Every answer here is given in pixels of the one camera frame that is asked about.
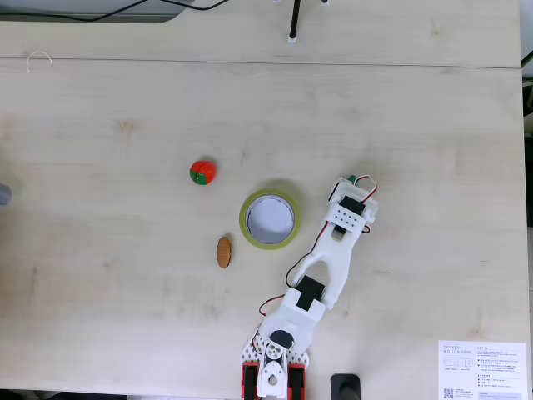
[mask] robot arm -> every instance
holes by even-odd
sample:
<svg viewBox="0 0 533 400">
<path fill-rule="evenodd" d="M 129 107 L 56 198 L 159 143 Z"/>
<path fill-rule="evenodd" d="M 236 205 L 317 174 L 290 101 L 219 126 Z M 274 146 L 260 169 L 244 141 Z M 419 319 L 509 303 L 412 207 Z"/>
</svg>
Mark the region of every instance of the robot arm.
<svg viewBox="0 0 533 400">
<path fill-rule="evenodd" d="M 348 277 L 352 249 L 365 225 L 375 219 L 377 203 L 371 195 L 347 179 L 336 183 L 315 246 L 296 271 L 279 308 L 265 317 L 256 333 L 264 338 L 257 396 L 286 397 L 287 354 L 304 357 L 316 324 L 326 309 L 335 306 Z M 327 265 L 327 285 L 306 275 L 306 270 L 319 261 Z"/>
</svg>

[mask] yellow tape roll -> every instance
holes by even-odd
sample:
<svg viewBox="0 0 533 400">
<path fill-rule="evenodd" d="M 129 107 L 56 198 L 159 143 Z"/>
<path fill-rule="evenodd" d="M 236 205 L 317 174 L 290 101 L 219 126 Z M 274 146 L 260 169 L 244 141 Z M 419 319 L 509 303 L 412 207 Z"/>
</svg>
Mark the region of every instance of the yellow tape roll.
<svg viewBox="0 0 533 400">
<path fill-rule="evenodd" d="M 274 250 L 289 244 L 300 229 L 300 212 L 296 203 L 276 189 L 253 193 L 242 204 L 239 225 L 248 242 Z"/>
</svg>

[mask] black object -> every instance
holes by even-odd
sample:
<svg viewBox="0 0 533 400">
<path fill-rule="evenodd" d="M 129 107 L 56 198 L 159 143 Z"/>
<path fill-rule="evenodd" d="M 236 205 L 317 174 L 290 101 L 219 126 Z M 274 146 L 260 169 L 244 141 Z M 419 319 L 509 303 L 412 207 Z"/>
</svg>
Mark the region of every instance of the black object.
<svg viewBox="0 0 533 400">
<path fill-rule="evenodd" d="M 292 335 L 289 332 L 281 330 L 274 331 L 272 335 L 270 335 L 270 340 L 287 349 L 291 348 L 292 344 L 294 343 L 294 338 Z"/>
<path fill-rule="evenodd" d="M 244 400 L 253 400 L 257 386 L 257 367 L 244 366 Z"/>
<path fill-rule="evenodd" d="M 298 25 L 298 14 L 300 13 L 300 0 L 294 0 L 294 8 L 292 9 L 291 32 L 289 38 L 296 39 L 296 27 Z"/>
<path fill-rule="evenodd" d="M 353 373 L 331 376 L 331 400 L 361 400 L 361 381 Z"/>
<path fill-rule="evenodd" d="M 304 368 L 292 367 L 289 368 L 289 388 L 292 389 L 291 400 L 302 400 L 303 391 L 304 391 L 304 380 L 303 380 Z"/>
<path fill-rule="evenodd" d="M 295 289 L 301 292 L 300 298 L 296 305 L 306 311 L 309 311 L 309 307 L 313 303 L 313 300 L 322 299 L 325 286 L 316 281 L 312 277 L 304 275 L 301 281 L 296 285 Z"/>
<path fill-rule="evenodd" d="M 522 68 L 525 67 L 531 59 L 533 59 L 533 51 L 522 59 Z"/>
<path fill-rule="evenodd" d="M 365 204 L 362 202 L 358 202 L 357 200 L 354 200 L 351 197 L 345 196 L 341 202 L 339 202 L 340 206 L 343 206 L 344 208 L 352 211 L 353 213 L 357 215 L 363 215 L 363 212 L 365 211 Z"/>
</svg>

